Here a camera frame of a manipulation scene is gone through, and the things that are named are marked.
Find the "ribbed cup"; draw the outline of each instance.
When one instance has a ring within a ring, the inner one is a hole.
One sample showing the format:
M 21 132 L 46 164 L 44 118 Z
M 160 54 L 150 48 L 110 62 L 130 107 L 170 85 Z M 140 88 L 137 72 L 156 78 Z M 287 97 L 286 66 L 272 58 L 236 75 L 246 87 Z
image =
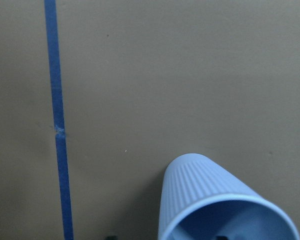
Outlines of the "ribbed cup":
M 280 208 L 209 158 L 189 153 L 177 157 L 165 171 L 158 239 L 300 240 L 300 237 Z

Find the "blue cup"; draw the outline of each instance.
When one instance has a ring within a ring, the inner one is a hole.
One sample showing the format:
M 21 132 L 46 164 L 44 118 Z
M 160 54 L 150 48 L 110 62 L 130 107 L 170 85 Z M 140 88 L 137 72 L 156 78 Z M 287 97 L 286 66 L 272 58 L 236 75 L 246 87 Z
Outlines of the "blue cup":
M 158 240 L 300 240 L 289 216 L 209 158 L 167 167 Z

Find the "blue tape strip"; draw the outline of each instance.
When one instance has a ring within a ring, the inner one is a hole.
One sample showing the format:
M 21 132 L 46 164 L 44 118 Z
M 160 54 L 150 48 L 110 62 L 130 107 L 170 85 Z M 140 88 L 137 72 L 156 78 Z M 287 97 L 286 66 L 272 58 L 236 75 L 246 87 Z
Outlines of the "blue tape strip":
M 58 164 L 63 234 L 65 240 L 73 240 L 73 224 L 69 187 L 67 146 L 62 98 L 61 70 L 58 43 L 56 0 L 44 0 L 46 36 L 48 43 L 52 108 Z

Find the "gray surface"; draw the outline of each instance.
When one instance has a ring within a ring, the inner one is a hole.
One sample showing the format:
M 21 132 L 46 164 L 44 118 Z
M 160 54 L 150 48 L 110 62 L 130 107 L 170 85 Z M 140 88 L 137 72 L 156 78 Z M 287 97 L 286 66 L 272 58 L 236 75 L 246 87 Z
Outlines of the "gray surface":
M 57 10 L 75 239 L 155 239 L 164 169 L 190 152 L 300 231 L 300 1 Z M 0 239 L 62 239 L 43 11 L 0 1 Z

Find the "cup rim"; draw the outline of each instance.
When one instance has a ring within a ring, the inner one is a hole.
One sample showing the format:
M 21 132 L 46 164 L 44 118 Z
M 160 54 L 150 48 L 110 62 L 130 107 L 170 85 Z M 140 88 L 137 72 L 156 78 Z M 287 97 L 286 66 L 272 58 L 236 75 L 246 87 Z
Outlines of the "cup rim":
M 198 201 L 195 201 L 188 205 L 186 208 L 184 208 L 182 211 L 180 211 L 178 214 L 175 215 L 175 217 L 170 221 L 170 223 L 166 226 L 164 231 L 162 232 L 161 236 L 159 236 L 159 240 L 166 240 L 168 239 L 168 236 L 171 234 L 173 229 L 189 214 L 193 213 L 194 211 L 219 202 L 225 202 L 225 201 L 247 201 L 250 203 L 259 204 L 261 206 L 264 206 L 275 213 L 277 213 L 279 216 L 282 217 L 282 219 L 287 223 L 287 225 L 290 227 L 292 234 L 294 236 L 294 240 L 300 240 L 300 236 L 298 233 L 298 230 L 295 226 L 295 224 L 292 222 L 290 217 L 277 205 L 273 204 L 272 202 L 262 198 L 257 197 L 253 195 L 244 195 L 244 194 L 237 194 L 237 193 L 224 193 L 224 194 L 218 194 L 214 196 L 210 196 L 204 199 L 200 199 Z

